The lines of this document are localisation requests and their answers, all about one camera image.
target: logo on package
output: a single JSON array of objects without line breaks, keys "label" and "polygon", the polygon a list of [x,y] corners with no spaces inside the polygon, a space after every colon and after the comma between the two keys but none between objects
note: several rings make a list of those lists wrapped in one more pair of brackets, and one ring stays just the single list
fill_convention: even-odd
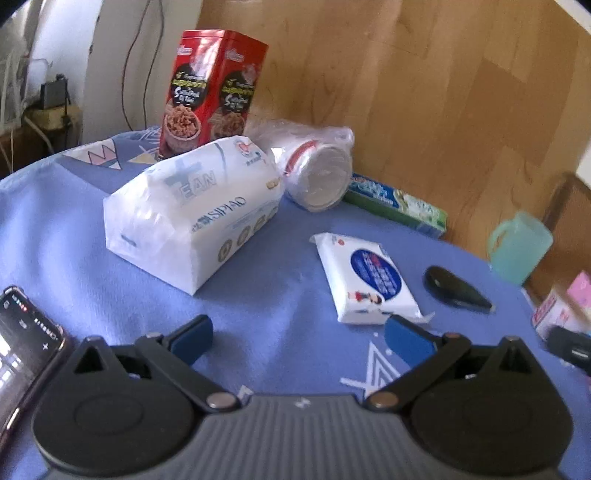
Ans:
[{"label": "logo on package", "polygon": [[239,209],[240,207],[244,207],[245,205],[246,199],[244,197],[235,197],[234,199],[226,203],[222,203],[210,212],[207,212],[205,215],[199,217],[197,219],[197,222],[195,222],[191,227],[191,231],[196,232],[197,230],[201,230],[201,228],[210,225],[217,219],[226,216],[228,213],[231,213],[234,210]]},{"label": "logo on package", "polygon": [[254,85],[246,81],[242,72],[236,71],[229,73],[224,78],[219,93],[222,113],[242,113],[248,111],[254,93]]},{"label": "logo on package", "polygon": [[[176,69],[173,79],[170,82],[170,98],[172,107],[186,106],[191,110],[195,110],[200,106],[207,95],[207,79],[204,79],[196,74],[191,65],[188,63],[182,64]],[[183,109],[174,109],[168,113],[167,116],[189,116],[190,119],[197,125],[196,117],[192,112]],[[180,125],[186,125],[187,119],[179,118]],[[186,135],[177,134],[179,137],[186,137]]]},{"label": "logo on package", "polygon": [[191,55],[191,53],[193,53],[193,49],[185,47],[184,45],[181,45],[177,50],[177,55],[187,56]]},{"label": "logo on package", "polygon": [[242,140],[234,140],[234,145],[236,149],[242,154],[243,157],[250,157],[252,155],[251,152],[251,145],[248,143],[244,143]]},{"label": "logo on package", "polygon": [[228,60],[237,61],[240,63],[244,61],[244,55],[238,53],[235,48],[230,48],[229,50],[226,50],[225,56]]},{"label": "logo on package", "polygon": [[402,279],[396,269],[383,257],[365,249],[351,254],[351,267],[361,280],[377,290],[384,300],[393,299],[402,289]]},{"label": "logo on package", "polygon": [[178,192],[183,200],[195,198],[217,185],[215,172],[203,171],[200,162],[185,166],[183,159],[177,158],[174,166],[175,173],[166,177],[164,183]]},{"label": "logo on package", "polygon": [[351,179],[350,188],[361,194],[366,194],[370,197],[380,200],[381,202],[387,203],[394,208],[399,208],[400,205],[396,201],[387,189],[376,181],[373,181],[364,176],[353,175]]}]

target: light blue mug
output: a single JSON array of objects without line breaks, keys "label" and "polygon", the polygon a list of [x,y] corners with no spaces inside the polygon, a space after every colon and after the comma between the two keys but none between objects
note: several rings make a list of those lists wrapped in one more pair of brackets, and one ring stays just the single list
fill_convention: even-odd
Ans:
[{"label": "light blue mug", "polygon": [[552,234],[538,219],[519,211],[499,224],[488,239],[491,268],[515,285],[522,285],[552,245]]}]

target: electrical wire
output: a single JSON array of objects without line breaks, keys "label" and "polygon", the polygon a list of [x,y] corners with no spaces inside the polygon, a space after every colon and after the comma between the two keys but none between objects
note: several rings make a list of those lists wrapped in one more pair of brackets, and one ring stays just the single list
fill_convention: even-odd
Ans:
[{"label": "electrical wire", "polygon": [[10,173],[14,173],[14,139],[12,134],[14,129],[10,129]]},{"label": "electrical wire", "polygon": [[52,61],[50,62],[47,59],[29,59],[29,65],[31,63],[36,62],[36,61],[42,61],[45,65],[47,65],[47,70],[49,70],[51,67],[53,67],[53,62]]},{"label": "electrical wire", "polygon": [[14,101],[14,116],[20,118],[22,115],[22,102],[21,94],[18,88],[18,66],[20,64],[22,56],[18,56],[18,61],[13,61],[12,65],[12,100]]},{"label": "electrical wire", "polygon": [[144,85],[144,96],[142,97],[142,107],[144,108],[144,129],[148,128],[148,118],[146,115],[146,92],[148,91],[148,83],[150,82],[152,69],[154,68],[154,63],[156,62],[156,56],[160,51],[160,43],[162,42],[162,37],[164,36],[164,7],[162,6],[162,0],[158,0],[158,3],[160,5],[160,35],[158,36],[158,43],[156,44],[154,56],[152,57],[152,63],[150,64],[150,69],[148,71],[148,77],[146,78],[146,84]]},{"label": "electrical wire", "polygon": [[41,137],[41,139],[45,142],[45,145],[47,145],[49,153],[53,155],[55,153],[55,150],[53,150],[53,145],[47,138],[46,134],[43,133],[43,131],[38,126],[36,126],[36,124],[33,123],[33,120],[31,120],[28,116],[23,115],[22,118],[29,125],[29,127],[31,127],[35,131],[35,133]]},{"label": "electrical wire", "polygon": [[142,12],[142,16],[139,19],[138,30],[135,33],[135,37],[131,45],[129,46],[129,50],[127,51],[127,55],[125,56],[125,63],[123,64],[123,73],[121,76],[121,109],[123,110],[123,116],[125,118],[125,123],[130,130],[133,130],[133,127],[129,123],[129,118],[127,117],[127,113],[125,112],[125,99],[124,99],[124,92],[125,92],[125,73],[127,72],[127,64],[129,62],[129,56],[131,55],[131,50],[133,49],[135,43],[138,41],[139,33],[142,30],[142,25],[144,24],[144,18],[146,16],[146,12],[148,11],[148,7],[150,6],[152,0],[147,0],[144,11]]},{"label": "electrical wire", "polygon": [[4,64],[4,81],[2,82],[2,98],[0,99],[0,133],[4,132],[4,118],[6,115],[6,95],[8,92],[8,76],[10,75],[10,62],[12,51],[8,54]]}]

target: smartphone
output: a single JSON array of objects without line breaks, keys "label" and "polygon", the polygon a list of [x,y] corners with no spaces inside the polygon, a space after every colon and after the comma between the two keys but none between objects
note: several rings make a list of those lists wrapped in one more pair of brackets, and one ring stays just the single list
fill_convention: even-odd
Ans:
[{"label": "smartphone", "polygon": [[0,452],[35,393],[60,363],[64,329],[43,315],[18,287],[0,297]]}]

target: white wipes pack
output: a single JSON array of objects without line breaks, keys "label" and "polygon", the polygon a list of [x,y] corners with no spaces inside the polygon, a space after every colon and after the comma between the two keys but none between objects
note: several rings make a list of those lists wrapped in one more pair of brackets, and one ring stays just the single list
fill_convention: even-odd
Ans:
[{"label": "white wipes pack", "polygon": [[277,212],[273,161],[247,137],[163,160],[104,200],[106,246],[194,294]]},{"label": "white wipes pack", "polygon": [[428,321],[380,244],[333,233],[310,241],[318,248],[339,322],[383,325],[394,313]]}]

